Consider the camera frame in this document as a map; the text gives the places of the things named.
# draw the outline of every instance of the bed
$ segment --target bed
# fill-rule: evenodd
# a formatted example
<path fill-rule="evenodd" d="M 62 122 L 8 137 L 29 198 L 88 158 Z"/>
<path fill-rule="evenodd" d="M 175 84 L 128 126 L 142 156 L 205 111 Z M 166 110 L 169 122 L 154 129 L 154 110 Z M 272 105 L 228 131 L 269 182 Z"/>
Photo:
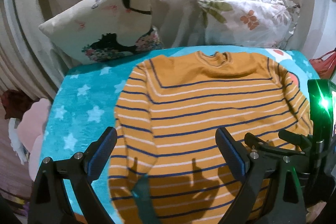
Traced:
<path fill-rule="evenodd" d="M 298 51 L 249 48 L 236 46 L 195 46 L 156 50 L 106 63 L 95 63 L 71 69 L 55 97 L 46 126 L 40 161 L 50 156 L 53 160 L 70 158 L 84 151 L 97 140 L 108 126 L 114 126 L 113 109 L 126 80 L 136 64 L 157 55 L 183 56 L 195 51 L 211 55 L 219 52 L 258 52 L 277 61 L 291 72 L 292 80 L 309 98 L 308 79 L 318 79 L 305 56 Z M 115 223 L 121 223 L 110 204 L 107 166 L 97 181 L 92 183 L 102 205 Z M 82 214 L 69 181 L 65 181 L 70 203 L 75 213 Z M 146 223 L 159 223 L 151 211 L 146 178 L 139 180 L 133 196 Z"/>

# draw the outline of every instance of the orange striped sweater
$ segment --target orange striped sweater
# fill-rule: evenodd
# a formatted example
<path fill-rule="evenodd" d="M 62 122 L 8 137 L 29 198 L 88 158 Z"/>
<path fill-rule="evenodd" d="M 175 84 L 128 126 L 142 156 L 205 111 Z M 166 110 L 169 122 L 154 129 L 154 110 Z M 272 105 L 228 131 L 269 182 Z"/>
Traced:
<path fill-rule="evenodd" d="M 131 190 L 148 174 L 163 224 L 216 224 L 241 185 L 216 146 L 216 129 L 224 126 L 241 141 L 251 132 L 293 149 L 278 131 L 310 133 L 309 110 L 288 71 L 261 54 L 195 52 L 146 60 L 132 71 L 115 107 L 112 203 L 125 223 L 141 223 Z M 265 194 L 266 188 L 250 217 L 257 217 Z"/>

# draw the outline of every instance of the pink fabric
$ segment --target pink fabric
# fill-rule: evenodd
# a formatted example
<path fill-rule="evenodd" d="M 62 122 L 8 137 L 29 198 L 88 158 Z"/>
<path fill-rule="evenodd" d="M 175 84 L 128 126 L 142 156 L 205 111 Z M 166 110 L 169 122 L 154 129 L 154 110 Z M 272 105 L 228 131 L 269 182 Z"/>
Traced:
<path fill-rule="evenodd" d="M 51 103 L 48 99 L 40 99 L 26 111 L 17 127 L 17 134 L 24 147 L 31 152 L 36 138 L 43 135 L 47 124 Z"/>
<path fill-rule="evenodd" d="M 43 143 L 43 135 L 39 135 L 33 145 L 33 148 L 30 152 L 29 157 L 29 176 L 30 178 L 35 181 L 37 171 L 40 167 L 40 155 Z"/>

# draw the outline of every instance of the green light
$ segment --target green light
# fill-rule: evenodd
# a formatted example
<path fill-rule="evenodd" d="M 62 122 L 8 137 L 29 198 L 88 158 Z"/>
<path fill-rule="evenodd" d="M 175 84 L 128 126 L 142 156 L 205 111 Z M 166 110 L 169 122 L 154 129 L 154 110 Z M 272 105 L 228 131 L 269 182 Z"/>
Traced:
<path fill-rule="evenodd" d="M 329 102 L 326 99 L 322 98 L 320 101 L 320 105 L 324 107 L 325 109 L 328 109 Z"/>

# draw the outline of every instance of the ruffled pillowcase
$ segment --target ruffled pillowcase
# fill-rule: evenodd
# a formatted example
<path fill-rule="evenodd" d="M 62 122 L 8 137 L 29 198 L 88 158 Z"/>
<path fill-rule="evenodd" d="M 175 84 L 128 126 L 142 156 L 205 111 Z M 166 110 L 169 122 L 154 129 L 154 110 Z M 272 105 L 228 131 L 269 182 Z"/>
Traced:
<path fill-rule="evenodd" d="M 291 0 L 197 0 L 207 45 L 286 49 L 300 5 Z"/>
<path fill-rule="evenodd" d="M 39 29 L 82 64 L 163 48 L 150 0 L 82 0 Z"/>

